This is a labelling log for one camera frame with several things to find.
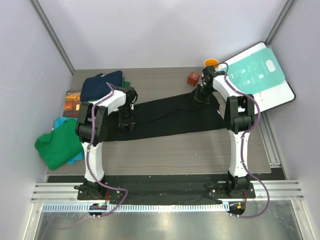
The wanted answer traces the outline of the black t shirt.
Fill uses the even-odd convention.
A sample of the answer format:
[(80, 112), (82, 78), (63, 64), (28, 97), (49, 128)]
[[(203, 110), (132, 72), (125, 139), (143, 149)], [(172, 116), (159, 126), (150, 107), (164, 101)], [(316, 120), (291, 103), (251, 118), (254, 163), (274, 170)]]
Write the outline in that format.
[(224, 129), (225, 122), (218, 113), (220, 104), (212, 95), (209, 103), (194, 100), (196, 91), (134, 105), (135, 125), (125, 134), (118, 127), (119, 115), (108, 116), (106, 142), (132, 141), (186, 133)]

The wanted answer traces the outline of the teal folding template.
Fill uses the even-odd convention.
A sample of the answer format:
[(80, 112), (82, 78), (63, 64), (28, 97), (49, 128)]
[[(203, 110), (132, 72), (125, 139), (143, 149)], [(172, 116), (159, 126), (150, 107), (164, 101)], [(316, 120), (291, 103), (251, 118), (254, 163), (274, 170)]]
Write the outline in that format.
[(229, 81), (245, 94), (257, 94), (285, 81), (285, 75), (270, 48), (259, 50), (226, 67)]

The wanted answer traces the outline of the white board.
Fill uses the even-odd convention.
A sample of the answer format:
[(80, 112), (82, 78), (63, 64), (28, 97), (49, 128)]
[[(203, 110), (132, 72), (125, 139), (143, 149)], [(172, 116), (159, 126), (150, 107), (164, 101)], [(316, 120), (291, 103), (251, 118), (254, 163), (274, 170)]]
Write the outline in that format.
[[(234, 57), (226, 60), (225, 62), (228, 64), (233, 64), (237, 61), (240, 61), (266, 47), (264, 42), (260, 42), (255, 44), (254, 46), (242, 51), (241, 53), (235, 55)], [(258, 103), (259, 109), (261, 112), (267, 111), (269, 109), (273, 109), (275, 107), (278, 107), (280, 105), (286, 104), (288, 102), (291, 102), (295, 99), (296, 95), (288, 82), (284, 80), (283, 83), (271, 87), (267, 90), (261, 91), (256, 94), (252, 94), (254, 97), (254, 100)]]

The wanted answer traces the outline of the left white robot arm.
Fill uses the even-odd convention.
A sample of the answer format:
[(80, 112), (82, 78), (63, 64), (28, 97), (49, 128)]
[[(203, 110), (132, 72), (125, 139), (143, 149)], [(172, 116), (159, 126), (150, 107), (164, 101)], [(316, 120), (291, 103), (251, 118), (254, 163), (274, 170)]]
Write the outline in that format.
[(109, 190), (126, 192), (120, 187), (106, 185), (102, 165), (102, 146), (108, 134), (108, 119), (113, 112), (118, 113), (118, 127), (126, 135), (133, 132), (135, 117), (133, 105), (138, 94), (133, 87), (116, 87), (108, 83), (110, 93), (95, 101), (85, 101), (80, 110), (75, 127), (84, 151), (85, 175), (78, 190), (78, 200), (100, 200)]

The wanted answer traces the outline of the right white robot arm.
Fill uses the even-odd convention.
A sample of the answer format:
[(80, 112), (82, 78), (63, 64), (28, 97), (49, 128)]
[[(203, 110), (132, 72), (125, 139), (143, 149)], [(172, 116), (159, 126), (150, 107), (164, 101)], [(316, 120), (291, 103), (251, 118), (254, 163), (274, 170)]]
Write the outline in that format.
[(255, 122), (256, 102), (254, 96), (240, 92), (230, 82), (227, 71), (217, 71), (214, 66), (202, 70), (202, 84), (197, 85), (194, 100), (209, 103), (213, 92), (217, 91), (226, 100), (224, 124), (229, 132), (231, 151), (230, 165), (226, 183), (211, 183), (210, 197), (249, 198), (256, 197), (248, 173), (248, 142), (250, 131), (257, 126)]

